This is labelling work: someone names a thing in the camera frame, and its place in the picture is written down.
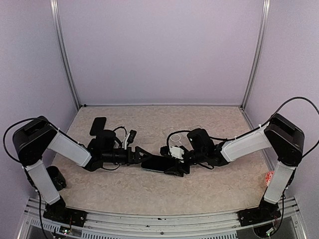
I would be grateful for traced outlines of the black phone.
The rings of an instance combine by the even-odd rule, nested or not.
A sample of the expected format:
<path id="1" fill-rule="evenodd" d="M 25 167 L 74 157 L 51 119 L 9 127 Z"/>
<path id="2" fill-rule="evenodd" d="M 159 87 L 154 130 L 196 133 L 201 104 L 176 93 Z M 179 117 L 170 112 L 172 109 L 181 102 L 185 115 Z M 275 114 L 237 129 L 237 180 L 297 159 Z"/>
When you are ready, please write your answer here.
<path id="1" fill-rule="evenodd" d="M 94 118 L 89 134 L 91 136 L 96 136 L 99 132 L 103 131 L 106 121 L 107 121 L 106 117 Z"/>
<path id="2" fill-rule="evenodd" d="M 141 163 L 141 168 L 167 174 L 177 163 L 178 160 L 175 158 L 153 155 Z"/>

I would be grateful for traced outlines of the clear phone case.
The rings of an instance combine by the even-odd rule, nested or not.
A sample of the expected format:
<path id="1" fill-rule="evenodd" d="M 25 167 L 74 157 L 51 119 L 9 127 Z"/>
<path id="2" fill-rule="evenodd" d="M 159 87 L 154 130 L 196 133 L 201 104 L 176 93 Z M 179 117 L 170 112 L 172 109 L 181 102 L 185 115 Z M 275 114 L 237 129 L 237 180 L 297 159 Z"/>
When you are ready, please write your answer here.
<path id="1" fill-rule="evenodd" d="M 165 129 L 162 130 L 163 135 L 165 138 L 167 138 L 171 133 L 175 131 L 180 131 L 180 129 L 174 127 L 174 126 L 169 126 L 166 127 Z M 188 149 L 191 148 L 190 141 L 187 138 L 188 132 L 178 132 L 169 137 L 169 145 L 170 146 L 184 146 Z"/>

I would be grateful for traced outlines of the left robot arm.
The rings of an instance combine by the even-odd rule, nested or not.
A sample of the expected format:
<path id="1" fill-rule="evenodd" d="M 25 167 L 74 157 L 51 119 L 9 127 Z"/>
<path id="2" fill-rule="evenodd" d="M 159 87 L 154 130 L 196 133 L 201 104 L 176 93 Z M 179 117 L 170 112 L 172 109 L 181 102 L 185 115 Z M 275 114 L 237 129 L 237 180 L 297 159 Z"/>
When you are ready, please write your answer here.
<path id="1" fill-rule="evenodd" d="M 50 213 L 61 222 L 69 218 L 70 211 L 60 203 L 62 197 L 42 162 L 45 151 L 51 150 L 89 172 L 102 169 L 105 163 L 140 164 L 152 156 L 138 146 L 130 147 L 136 131 L 131 130 L 120 140 L 115 130 L 104 129 L 98 119 L 92 124 L 93 139 L 87 146 L 62 132 L 44 116 L 25 119 L 23 123 L 25 125 L 12 136 L 18 160 L 42 198 L 51 205 Z"/>

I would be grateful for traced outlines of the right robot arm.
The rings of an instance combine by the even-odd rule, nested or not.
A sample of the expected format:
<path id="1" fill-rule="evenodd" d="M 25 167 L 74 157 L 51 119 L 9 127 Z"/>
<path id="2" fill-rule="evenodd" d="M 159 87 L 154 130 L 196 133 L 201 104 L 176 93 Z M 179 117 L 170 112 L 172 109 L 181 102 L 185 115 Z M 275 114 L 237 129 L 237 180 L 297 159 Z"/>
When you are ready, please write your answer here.
<path id="1" fill-rule="evenodd" d="M 165 147 L 168 156 L 175 160 L 172 167 L 164 170 L 165 174 L 182 177 L 189 173 L 193 164 L 206 162 L 211 168 L 221 167 L 256 151 L 274 149 L 278 163 L 260 205 L 255 210 L 255 217 L 265 221 L 274 213 L 274 205 L 281 199 L 303 158 L 305 134 L 282 115 L 274 114 L 258 128 L 219 144 L 214 144 L 212 137 L 202 128 L 188 131 L 187 138 L 192 146 L 191 151 L 177 146 Z"/>

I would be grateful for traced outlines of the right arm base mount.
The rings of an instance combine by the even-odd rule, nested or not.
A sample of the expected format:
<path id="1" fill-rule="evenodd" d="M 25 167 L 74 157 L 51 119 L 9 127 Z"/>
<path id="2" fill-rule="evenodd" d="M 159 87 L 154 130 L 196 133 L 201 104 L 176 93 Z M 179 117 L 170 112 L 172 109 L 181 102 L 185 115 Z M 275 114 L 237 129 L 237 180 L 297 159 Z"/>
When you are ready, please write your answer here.
<path id="1" fill-rule="evenodd" d="M 275 218 L 280 218 L 281 215 L 278 203 L 266 202 L 264 197 L 262 197 L 257 207 L 237 212 L 242 227 L 274 220 Z"/>

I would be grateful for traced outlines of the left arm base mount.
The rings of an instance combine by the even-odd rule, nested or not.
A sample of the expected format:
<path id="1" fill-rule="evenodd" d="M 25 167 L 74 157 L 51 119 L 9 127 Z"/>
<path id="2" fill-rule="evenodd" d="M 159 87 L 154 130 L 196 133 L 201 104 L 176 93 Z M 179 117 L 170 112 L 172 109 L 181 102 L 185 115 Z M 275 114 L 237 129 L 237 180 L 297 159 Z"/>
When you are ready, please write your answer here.
<path id="1" fill-rule="evenodd" d="M 70 226 L 84 227 L 87 212 L 83 210 L 66 207 L 66 203 L 62 197 L 52 205 L 46 204 L 43 213 L 44 218 L 68 224 Z"/>

